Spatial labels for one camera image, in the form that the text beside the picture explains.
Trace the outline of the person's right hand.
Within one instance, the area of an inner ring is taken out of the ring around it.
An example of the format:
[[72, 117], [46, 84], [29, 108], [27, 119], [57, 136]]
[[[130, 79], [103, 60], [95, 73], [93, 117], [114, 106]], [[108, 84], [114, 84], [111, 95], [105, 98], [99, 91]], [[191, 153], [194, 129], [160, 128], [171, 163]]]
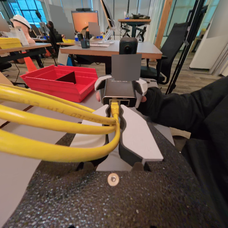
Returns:
[[[102, 102], [100, 90], [97, 91], [97, 93], [96, 93], [96, 99], [97, 99], [98, 102]], [[140, 97], [140, 102], [146, 102], [146, 101], [147, 101], [147, 98], [145, 96], [141, 96]]]

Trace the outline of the orange wall screen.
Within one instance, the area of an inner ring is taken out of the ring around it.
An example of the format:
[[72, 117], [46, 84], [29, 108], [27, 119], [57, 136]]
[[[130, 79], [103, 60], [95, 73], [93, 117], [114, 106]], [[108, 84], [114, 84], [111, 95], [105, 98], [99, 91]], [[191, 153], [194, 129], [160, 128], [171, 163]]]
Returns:
[[77, 32], [81, 32], [82, 30], [89, 31], [88, 23], [93, 22], [99, 25], [98, 22], [98, 11], [71, 11], [74, 29]]

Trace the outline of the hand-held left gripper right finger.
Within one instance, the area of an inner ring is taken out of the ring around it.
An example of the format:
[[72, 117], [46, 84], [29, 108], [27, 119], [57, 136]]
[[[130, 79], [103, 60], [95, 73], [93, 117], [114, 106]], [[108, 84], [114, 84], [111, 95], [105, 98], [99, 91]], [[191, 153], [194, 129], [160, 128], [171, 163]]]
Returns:
[[144, 166], [146, 162], [163, 161], [147, 122], [139, 114], [125, 105], [120, 105], [119, 118], [119, 155], [123, 161], [132, 167], [137, 162]]

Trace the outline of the black office chair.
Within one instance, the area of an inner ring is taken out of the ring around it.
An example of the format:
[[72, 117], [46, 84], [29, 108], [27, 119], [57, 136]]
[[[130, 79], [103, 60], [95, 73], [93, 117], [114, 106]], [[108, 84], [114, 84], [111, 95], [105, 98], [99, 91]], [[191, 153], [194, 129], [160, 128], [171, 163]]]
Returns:
[[172, 64], [184, 43], [187, 27], [188, 22], [175, 23], [173, 25], [169, 36], [161, 48], [162, 57], [161, 59], [156, 59], [156, 68], [149, 67], [147, 61], [147, 66], [141, 66], [141, 78], [154, 79], [163, 85], [169, 82]]

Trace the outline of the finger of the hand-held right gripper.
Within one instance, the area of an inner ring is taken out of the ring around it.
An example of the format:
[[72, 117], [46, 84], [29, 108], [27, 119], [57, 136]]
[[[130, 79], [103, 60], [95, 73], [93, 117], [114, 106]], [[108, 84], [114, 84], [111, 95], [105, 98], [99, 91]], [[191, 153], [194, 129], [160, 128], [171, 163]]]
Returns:
[[142, 78], [140, 78], [138, 81], [134, 81], [134, 90], [136, 93], [135, 107], [138, 108], [142, 97], [147, 93], [147, 81]]
[[109, 78], [113, 78], [112, 76], [101, 76], [95, 82], [94, 88], [95, 91], [101, 90], [105, 88], [106, 80]]

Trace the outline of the black tripod stand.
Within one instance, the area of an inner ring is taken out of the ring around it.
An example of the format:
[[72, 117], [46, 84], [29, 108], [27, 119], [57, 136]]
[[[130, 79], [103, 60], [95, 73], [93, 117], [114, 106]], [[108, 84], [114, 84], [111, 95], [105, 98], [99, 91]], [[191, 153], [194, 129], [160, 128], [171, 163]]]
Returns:
[[197, 35], [198, 29], [200, 27], [200, 24], [203, 20], [203, 17], [207, 11], [207, 6], [204, 7], [204, 0], [196, 0], [190, 19], [188, 21], [188, 27], [186, 30], [185, 39], [183, 41], [184, 48], [181, 53], [181, 56], [179, 58], [179, 61], [176, 65], [175, 71], [173, 73], [173, 76], [170, 80], [169, 86], [166, 91], [166, 95], [170, 94], [176, 87], [176, 81], [178, 79], [179, 73], [182, 69], [182, 66], [185, 62], [185, 59], [189, 53], [190, 47]]

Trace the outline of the red plastic bin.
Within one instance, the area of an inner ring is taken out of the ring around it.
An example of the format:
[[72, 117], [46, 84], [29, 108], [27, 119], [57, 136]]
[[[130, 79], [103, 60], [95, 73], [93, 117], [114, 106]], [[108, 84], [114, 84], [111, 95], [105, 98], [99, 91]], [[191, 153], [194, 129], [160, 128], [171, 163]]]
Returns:
[[80, 103], [94, 90], [96, 70], [87, 67], [51, 65], [20, 76], [31, 90]]

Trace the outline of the person's right forearm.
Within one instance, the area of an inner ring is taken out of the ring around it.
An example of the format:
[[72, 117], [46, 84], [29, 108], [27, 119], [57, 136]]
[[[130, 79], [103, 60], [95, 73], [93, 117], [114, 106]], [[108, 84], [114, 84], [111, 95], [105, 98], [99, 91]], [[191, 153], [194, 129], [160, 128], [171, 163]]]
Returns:
[[228, 143], [228, 77], [188, 94], [147, 90], [137, 111], [155, 123], [190, 132], [192, 137]]

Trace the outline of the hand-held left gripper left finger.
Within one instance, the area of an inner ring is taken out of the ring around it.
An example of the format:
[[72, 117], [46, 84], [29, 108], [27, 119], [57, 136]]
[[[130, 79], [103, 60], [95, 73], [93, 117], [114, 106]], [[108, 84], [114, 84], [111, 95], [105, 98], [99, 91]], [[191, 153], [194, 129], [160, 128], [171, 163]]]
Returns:
[[[108, 105], [104, 105], [98, 110], [94, 111], [93, 114], [104, 116], [104, 117], [110, 117], [110, 109]], [[91, 126], [102, 126], [102, 124], [91, 122], [87, 120], [82, 121], [82, 125], [91, 125]], [[101, 147], [103, 145], [108, 144], [112, 141], [112, 133], [108, 135], [91, 135], [91, 134], [79, 134], [77, 133], [70, 145], [70, 147], [76, 147], [76, 148], [95, 148], [95, 147]], [[102, 160], [102, 162], [98, 161], [98, 166], [111, 166], [110, 163], [111, 156], [109, 155], [105, 160]]]

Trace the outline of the person's black hoodie torso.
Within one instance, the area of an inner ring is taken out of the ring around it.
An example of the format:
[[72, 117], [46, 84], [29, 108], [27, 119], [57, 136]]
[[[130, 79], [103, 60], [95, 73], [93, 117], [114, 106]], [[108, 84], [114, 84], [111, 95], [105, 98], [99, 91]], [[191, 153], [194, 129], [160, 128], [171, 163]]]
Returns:
[[228, 227], [228, 125], [176, 127], [191, 133], [182, 155], [186, 158], [222, 227]]

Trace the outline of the tilted monitor on arm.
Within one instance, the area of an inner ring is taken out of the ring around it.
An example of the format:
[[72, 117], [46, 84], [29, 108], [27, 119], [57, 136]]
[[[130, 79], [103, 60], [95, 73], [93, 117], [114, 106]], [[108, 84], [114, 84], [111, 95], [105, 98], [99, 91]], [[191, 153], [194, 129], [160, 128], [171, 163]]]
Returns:
[[108, 7], [106, 0], [100, 0], [100, 4], [103, 8], [103, 12], [105, 14], [107, 23], [108, 23], [108, 30], [105, 33], [105, 36], [103, 37], [101, 44], [113, 44], [114, 42], [110, 40], [111, 34], [114, 33], [116, 27], [115, 27], [115, 21], [111, 15], [111, 10]]

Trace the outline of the long grey desk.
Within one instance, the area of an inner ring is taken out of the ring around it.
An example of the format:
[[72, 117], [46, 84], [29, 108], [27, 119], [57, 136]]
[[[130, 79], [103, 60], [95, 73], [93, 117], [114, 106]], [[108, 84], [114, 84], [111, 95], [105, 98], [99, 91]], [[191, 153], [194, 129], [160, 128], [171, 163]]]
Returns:
[[11, 53], [11, 52], [19, 52], [19, 51], [27, 51], [27, 50], [35, 50], [35, 51], [29, 51], [26, 53], [19, 53], [14, 56], [5, 56], [5, 57], [0, 57], [0, 62], [6, 62], [6, 61], [11, 61], [15, 59], [21, 59], [25, 57], [30, 57], [30, 56], [37, 56], [40, 54], [46, 53], [45, 48], [46, 47], [51, 47], [50, 43], [35, 43], [35, 44], [30, 44], [28, 46], [23, 46], [23, 47], [13, 47], [13, 48], [7, 48], [7, 49], [0, 49], [0, 54], [6, 54], [6, 53]]

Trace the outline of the stack of yellow bins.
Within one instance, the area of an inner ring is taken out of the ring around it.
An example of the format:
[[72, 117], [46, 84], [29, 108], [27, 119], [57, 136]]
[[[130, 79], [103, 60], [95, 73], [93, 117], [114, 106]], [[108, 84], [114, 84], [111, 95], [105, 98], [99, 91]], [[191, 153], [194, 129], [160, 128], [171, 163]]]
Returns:
[[0, 38], [0, 49], [10, 49], [16, 47], [22, 47], [21, 42], [18, 38]]

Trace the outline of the black network adapter box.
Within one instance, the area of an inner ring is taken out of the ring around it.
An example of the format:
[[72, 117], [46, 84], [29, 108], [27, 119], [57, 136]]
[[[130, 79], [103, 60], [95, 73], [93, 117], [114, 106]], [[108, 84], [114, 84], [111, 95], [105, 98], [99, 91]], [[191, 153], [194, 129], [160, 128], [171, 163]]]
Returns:
[[119, 105], [126, 107], [135, 107], [137, 98], [133, 82], [106, 79], [102, 102], [103, 105], [110, 105], [111, 101], [117, 101]]

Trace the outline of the standing desk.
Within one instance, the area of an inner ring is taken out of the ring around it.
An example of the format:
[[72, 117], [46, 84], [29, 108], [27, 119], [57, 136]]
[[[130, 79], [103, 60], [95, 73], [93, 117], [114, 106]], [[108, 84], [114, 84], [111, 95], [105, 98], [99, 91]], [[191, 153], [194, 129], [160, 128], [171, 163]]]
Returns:
[[144, 42], [147, 25], [151, 23], [149, 16], [134, 15], [129, 19], [118, 19], [120, 23], [120, 38], [133, 37], [138, 41]]

